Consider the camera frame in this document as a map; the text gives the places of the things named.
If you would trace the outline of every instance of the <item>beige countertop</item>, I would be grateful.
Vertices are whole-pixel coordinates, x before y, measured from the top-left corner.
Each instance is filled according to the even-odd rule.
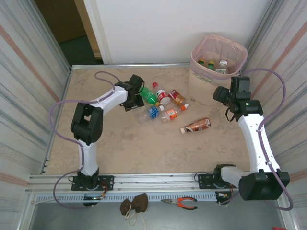
[[[125,112],[117,106],[104,116],[103,134],[97,142],[97,163],[100,173],[183,173],[211,172],[216,164],[232,163],[249,170],[249,156],[243,134],[237,122],[225,118],[226,107],[207,107],[192,101],[187,93],[189,68],[103,69],[128,81],[132,74],[141,76],[151,89],[154,81],[165,90],[176,89],[190,106],[175,120],[162,124],[160,118],[147,124],[138,123],[138,115],[149,108]],[[93,100],[110,89],[96,80],[98,69],[78,69],[72,73],[66,99]],[[101,74],[100,77],[116,80]],[[73,138],[70,131],[75,103],[64,104],[58,132]],[[180,128],[209,117],[212,127],[195,133],[181,134]],[[47,174],[63,174],[79,167],[78,146],[55,138]]]

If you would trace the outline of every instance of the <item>bottle in trash can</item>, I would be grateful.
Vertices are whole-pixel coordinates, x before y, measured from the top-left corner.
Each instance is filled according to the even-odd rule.
[[[180,128],[180,131],[182,134],[188,133],[188,132],[196,132],[201,131],[207,128],[211,127],[210,119],[205,117],[202,119],[199,119],[197,121],[194,121],[193,123],[189,124],[188,126]]]
[[[202,65],[205,63],[205,59],[201,58],[198,60],[198,64]]]
[[[173,100],[173,102],[176,105],[178,105],[180,109],[184,107],[185,104],[187,104],[186,99],[176,90],[172,90],[171,93],[169,94],[169,97]]]
[[[216,67],[215,72],[221,73],[221,74],[228,74],[227,64],[228,64],[227,61],[221,60],[219,66]]]
[[[144,98],[149,104],[156,104],[158,102],[157,97],[146,86],[140,92],[142,98]]]
[[[153,83],[153,91],[158,98],[158,102],[160,102],[163,106],[167,105],[171,102],[171,99],[168,96],[168,93],[163,90],[157,82]]]
[[[161,121],[163,123],[166,123],[168,121],[174,120],[182,111],[185,111],[189,104],[185,104],[182,108],[172,108],[170,110],[167,110],[161,117]]]
[[[213,71],[215,71],[215,68],[214,68],[214,66],[215,66],[215,61],[209,61],[208,62],[208,69],[211,69],[211,70],[213,70]]]
[[[149,109],[146,109],[146,111],[139,116],[139,123],[143,124],[148,121],[154,120],[161,114],[163,110],[164,110],[163,105],[153,106]]]

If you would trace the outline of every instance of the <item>bottle cap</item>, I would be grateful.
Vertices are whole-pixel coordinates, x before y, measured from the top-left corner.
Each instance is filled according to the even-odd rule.
[[[186,132],[185,128],[180,128],[180,131],[182,134],[184,134]]]
[[[220,64],[225,64],[225,65],[227,65],[228,62],[227,62],[227,61],[224,61],[224,60],[221,60],[221,61],[220,61]]]
[[[187,109],[188,106],[189,106],[189,104],[186,103],[186,104],[183,105],[180,109],[181,109],[182,111],[185,111],[185,110]]]
[[[208,62],[208,64],[213,64],[213,65],[215,65],[215,61],[212,61],[212,60],[211,60],[211,61]]]

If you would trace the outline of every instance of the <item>purple cable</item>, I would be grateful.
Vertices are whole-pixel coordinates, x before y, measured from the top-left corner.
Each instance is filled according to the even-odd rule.
[[[276,75],[280,81],[282,82],[282,85],[283,85],[283,98],[282,98],[282,101],[280,102],[279,106],[270,114],[268,115],[266,118],[263,119],[263,121],[259,124],[259,127],[258,127],[258,137],[259,137],[259,141],[260,141],[260,145],[261,145],[261,148],[262,148],[262,151],[263,151],[263,154],[264,154],[264,157],[265,157],[265,160],[267,162],[270,162],[270,158],[268,156],[268,153],[266,152],[265,150],[265,147],[264,147],[264,143],[263,143],[263,139],[262,139],[262,135],[261,135],[261,128],[264,126],[264,124],[270,120],[274,115],[276,115],[282,108],[283,104],[284,104],[284,101],[285,101],[285,98],[286,98],[286,85],[285,85],[285,82],[283,80],[283,78],[278,74],[276,73],[275,71],[271,70],[271,69],[265,69],[265,68],[257,68],[257,69],[251,69],[251,70],[247,70],[245,71],[244,73],[242,73],[242,75],[245,75],[245,74],[248,74],[250,72],[254,72],[254,71],[258,71],[258,70],[263,70],[263,71],[267,71],[267,72],[270,72],[274,75]],[[275,176],[276,180],[278,181],[279,185],[281,186],[281,188],[283,189],[284,193],[286,194],[288,200],[289,200],[289,203],[290,203],[290,206],[289,207],[279,207],[275,204],[272,204],[271,202],[268,202],[268,201],[264,201],[266,204],[272,206],[272,207],[275,207],[279,210],[282,210],[282,211],[290,211],[291,209],[293,209],[293,200],[288,192],[288,190],[286,189],[286,187],[284,186],[284,184],[282,183],[281,179],[279,178],[279,176],[277,175],[277,173],[275,172],[274,168],[272,167],[272,165],[270,163],[268,163],[268,166],[271,170],[271,172],[273,173],[273,175]],[[228,203],[229,201],[231,201],[232,199],[234,199],[236,196],[237,196],[238,193],[236,193],[233,197],[231,197],[229,200],[227,201],[224,201],[221,203],[221,205],[223,204],[226,204]]]
[[[76,141],[76,140],[74,140],[74,139],[70,139],[70,138],[67,138],[67,137],[61,135],[61,134],[55,129],[54,124],[52,123],[52,120],[51,120],[51,116],[52,116],[52,112],[53,112],[54,108],[57,107],[59,104],[63,104],[63,103],[66,103],[66,102],[94,104],[94,103],[100,102],[100,101],[105,100],[106,98],[110,97],[110,96],[114,93],[114,91],[115,91],[115,86],[114,86],[114,84],[113,84],[112,82],[110,82],[109,80],[106,80],[106,79],[97,77],[97,74],[98,74],[98,73],[106,73],[106,74],[109,74],[109,75],[111,75],[112,77],[116,78],[118,81],[120,81],[119,78],[116,77],[115,75],[109,73],[109,72],[106,72],[106,71],[98,71],[97,73],[95,73],[94,76],[95,76],[96,79],[101,80],[101,81],[105,81],[105,82],[107,82],[107,83],[109,83],[109,84],[112,85],[113,91],[112,91],[111,93],[109,93],[107,96],[105,96],[105,97],[99,99],[99,101],[81,101],[81,100],[63,100],[63,101],[59,101],[59,102],[55,103],[55,104],[51,107],[51,109],[50,109],[50,111],[49,111],[49,123],[50,123],[50,126],[51,126],[53,132],[54,132],[57,136],[59,136],[60,138],[62,138],[62,139],[64,139],[64,140],[67,140],[67,141],[70,141],[70,142],[73,142],[73,143],[76,143],[77,145],[79,145],[79,146],[81,147],[81,159],[82,159],[82,160],[81,160],[81,167],[80,167],[79,169],[77,169],[77,170],[74,170],[74,171],[71,171],[71,172],[68,172],[68,173],[62,175],[62,176],[56,181],[56,183],[54,184],[54,187],[53,187],[53,198],[54,198],[54,200],[55,200],[59,205],[61,205],[61,206],[64,207],[64,208],[67,208],[67,209],[75,209],[75,210],[76,210],[76,209],[87,209],[87,208],[90,208],[90,207],[91,207],[91,206],[87,206],[87,207],[67,206],[67,205],[61,203],[61,202],[57,199],[57,197],[56,197],[56,188],[57,188],[57,185],[58,185],[59,181],[60,181],[61,179],[63,179],[65,176],[67,176],[67,175],[69,175],[69,174],[73,174],[73,173],[80,172],[80,171],[83,169],[83,167],[84,167],[84,150],[83,150],[83,146],[82,146],[82,144],[81,144],[80,142],[78,142],[78,141]]]

